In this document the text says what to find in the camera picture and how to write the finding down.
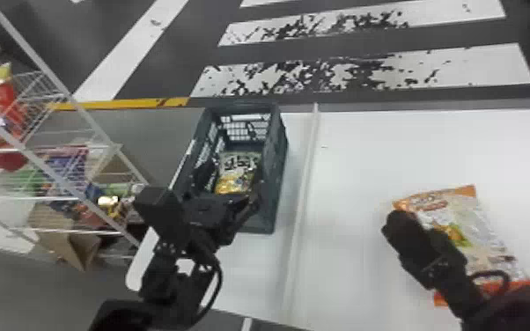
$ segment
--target white table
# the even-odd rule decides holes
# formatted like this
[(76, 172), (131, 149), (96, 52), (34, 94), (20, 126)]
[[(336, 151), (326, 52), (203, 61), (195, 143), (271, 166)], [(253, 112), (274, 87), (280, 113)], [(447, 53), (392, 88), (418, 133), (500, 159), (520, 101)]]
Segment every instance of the white table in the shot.
[[(289, 131), (300, 117), (308, 118), (284, 116)], [(380, 227), (392, 200), (469, 183), (530, 274), (530, 111), (323, 113), (314, 143), (293, 249), (279, 246), (289, 245), (283, 228), (271, 238), (239, 236), (219, 255), (216, 308), (313, 330), (459, 330), (401, 269)], [(257, 251), (260, 260), (247, 251), (263, 246), (274, 249)], [(283, 254), (295, 257), (288, 268)], [(144, 245), (130, 289), (150, 257)]]

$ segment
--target plastic basket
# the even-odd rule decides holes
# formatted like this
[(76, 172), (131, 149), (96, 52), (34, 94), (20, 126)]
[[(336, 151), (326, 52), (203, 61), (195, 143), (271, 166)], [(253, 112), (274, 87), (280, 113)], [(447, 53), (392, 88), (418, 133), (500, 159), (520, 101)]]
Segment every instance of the plastic basket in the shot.
[[(194, 170), (210, 159), (218, 160), (222, 151), (260, 152), (251, 190), (259, 190), (261, 206), (241, 231), (273, 233), (287, 150), (285, 126), (276, 105), (249, 103), (207, 108), (197, 124), (193, 147), (188, 151), (173, 190), (179, 195), (189, 192), (194, 185), (190, 180)], [(214, 193), (217, 176), (216, 169), (207, 185), (198, 189), (200, 195), (226, 198), (227, 195)]]

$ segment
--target crosswalk stripe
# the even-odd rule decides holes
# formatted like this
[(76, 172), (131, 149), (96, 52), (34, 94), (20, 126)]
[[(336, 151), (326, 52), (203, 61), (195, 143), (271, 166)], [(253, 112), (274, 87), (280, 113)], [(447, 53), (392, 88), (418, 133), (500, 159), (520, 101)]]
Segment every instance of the crosswalk stripe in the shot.
[(530, 84), (518, 44), (208, 66), (191, 97)]
[(298, 0), (244, 0), (242, 4), (240, 4), (240, 7), (253, 7), (253, 6), (261, 6), (265, 4), (276, 4), (286, 1), (298, 1)]
[(505, 18), (499, 0), (415, 0), (233, 23), (219, 46)]
[(188, 0), (156, 0), (74, 93), (78, 101), (111, 100)]

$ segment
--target red snack package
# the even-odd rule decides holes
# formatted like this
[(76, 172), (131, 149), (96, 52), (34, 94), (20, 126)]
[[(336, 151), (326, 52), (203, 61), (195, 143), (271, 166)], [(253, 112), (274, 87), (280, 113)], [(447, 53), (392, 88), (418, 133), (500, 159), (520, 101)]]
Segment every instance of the red snack package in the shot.
[(10, 153), (0, 153), (0, 168), (15, 172), (26, 165), (28, 159), (21, 153), (14, 151)]

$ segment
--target black floor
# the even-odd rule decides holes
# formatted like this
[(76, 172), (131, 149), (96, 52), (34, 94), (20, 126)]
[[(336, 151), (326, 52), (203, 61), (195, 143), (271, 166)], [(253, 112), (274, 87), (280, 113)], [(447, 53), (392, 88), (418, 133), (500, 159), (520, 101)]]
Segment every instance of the black floor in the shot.
[[(501, 0), (506, 19), (217, 46), (232, 22), (392, 1), (290, 1), (239, 8), (241, 0), (190, 0), (124, 84), (117, 99), (188, 96), (206, 66), (232, 63), (386, 56), (410, 50), (518, 43), (530, 68), (530, 2), (527, 0)], [(0, 0), (11, 21), (71, 90), (86, 79), (151, 3), (151, 0), (85, 0), (73, 5), (68, 0)], [(282, 103), (523, 99), (530, 98), (530, 85), (381, 92), (361, 89), (247, 97)], [(200, 101), (206, 104), (213, 100)]]

